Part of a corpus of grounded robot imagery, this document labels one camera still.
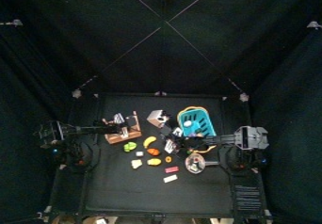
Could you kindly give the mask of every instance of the blue basket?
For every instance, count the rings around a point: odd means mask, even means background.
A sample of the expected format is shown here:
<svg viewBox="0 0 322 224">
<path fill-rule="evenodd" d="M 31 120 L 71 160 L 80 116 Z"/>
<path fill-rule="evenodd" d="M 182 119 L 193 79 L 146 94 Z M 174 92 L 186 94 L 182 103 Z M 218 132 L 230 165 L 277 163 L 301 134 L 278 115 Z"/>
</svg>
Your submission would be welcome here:
<svg viewBox="0 0 322 224">
<path fill-rule="evenodd" d="M 185 127 L 183 124 L 191 121 L 191 125 Z M 209 114 L 205 108 L 198 106 L 190 106 L 178 114 L 178 123 L 183 129 L 185 136 L 194 136 L 198 133 L 206 136 L 215 136 L 215 130 L 209 118 Z"/>
</svg>

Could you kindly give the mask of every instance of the yellow toy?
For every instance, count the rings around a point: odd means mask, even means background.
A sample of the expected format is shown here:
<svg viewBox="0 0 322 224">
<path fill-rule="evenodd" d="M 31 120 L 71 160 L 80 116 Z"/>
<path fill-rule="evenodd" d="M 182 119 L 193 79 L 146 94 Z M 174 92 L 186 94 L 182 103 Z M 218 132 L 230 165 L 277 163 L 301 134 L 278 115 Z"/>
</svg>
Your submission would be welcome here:
<svg viewBox="0 0 322 224">
<path fill-rule="evenodd" d="M 143 142 L 143 146 L 144 146 L 146 149 L 154 141 L 156 141 L 156 138 L 154 136 L 150 136 L 150 137 L 146 138 L 146 140 Z"/>
<path fill-rule="evenodd" d="M 162 163 L 162 160 L 158 159 L 158 158 L 150 159 L 150 160 L 147 161 L 147 165 L 148 165 L 148 166 L 158 166 L 160 163 Z"/>
</svg>

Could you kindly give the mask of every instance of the toy lemon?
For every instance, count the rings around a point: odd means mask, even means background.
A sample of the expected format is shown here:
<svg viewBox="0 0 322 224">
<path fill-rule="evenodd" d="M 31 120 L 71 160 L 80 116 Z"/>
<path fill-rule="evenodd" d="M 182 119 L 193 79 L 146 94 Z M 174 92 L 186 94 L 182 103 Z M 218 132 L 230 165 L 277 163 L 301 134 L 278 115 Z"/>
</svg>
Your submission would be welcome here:
<svg viewBox="0 0 322 224">
<path fill-rule="evenodd" d="M 162 163 L 162 160 L 158 159 L 158 158 L 150 159 L 150 160 L 147 161 L 147 165 L 148 165 L 148 166 L 158 166 L 160 163 Z"/>
<path fill-rule="evenodd" d="M 126 152 L 130 152 L 132 151 L 135 148 L 136 148 L 138 144 L 135 142 L 128 142 L 126 145 L 124 145 L 124 151 Z"/>
</svg>

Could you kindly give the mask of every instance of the green toy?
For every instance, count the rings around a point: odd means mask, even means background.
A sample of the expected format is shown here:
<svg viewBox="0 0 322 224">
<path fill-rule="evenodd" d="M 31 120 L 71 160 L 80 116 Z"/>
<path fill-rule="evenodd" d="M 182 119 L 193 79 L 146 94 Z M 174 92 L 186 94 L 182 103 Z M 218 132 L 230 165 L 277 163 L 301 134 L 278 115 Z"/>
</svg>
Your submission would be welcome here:
<svg viewBox="0 0 322 224">
<path fill-rule="evenodd" d="M 126 152 L 130 152 L 132 151 L 135 148 L 138 147 L 138 144 L 135 142 L 128 142 L 126 145 L 124 145 L 124 151 Z"/>
</svg>

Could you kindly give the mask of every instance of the black fabric wall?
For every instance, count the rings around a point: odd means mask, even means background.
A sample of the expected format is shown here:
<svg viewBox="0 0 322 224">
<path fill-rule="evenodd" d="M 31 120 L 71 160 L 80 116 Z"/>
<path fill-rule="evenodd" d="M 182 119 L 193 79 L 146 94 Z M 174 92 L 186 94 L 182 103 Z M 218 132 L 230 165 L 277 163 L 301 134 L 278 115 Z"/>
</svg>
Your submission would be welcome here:
<svg viewBox="0 0 322 224">
<path fill-rule="evenodd" d="M 72 96 L 24 32 L 1 27 L 0 49 L 1 222 L 48 204 L 54 169 L 32 133 L 40 123 L 67 119 Z"/>
<path fill-rule="evenodd" d="M 253 95 L 254 124 L 269 130 L 269 205 L 282 223 L 322 223 L 321 49 L 313 30 Z"/>
</svg>

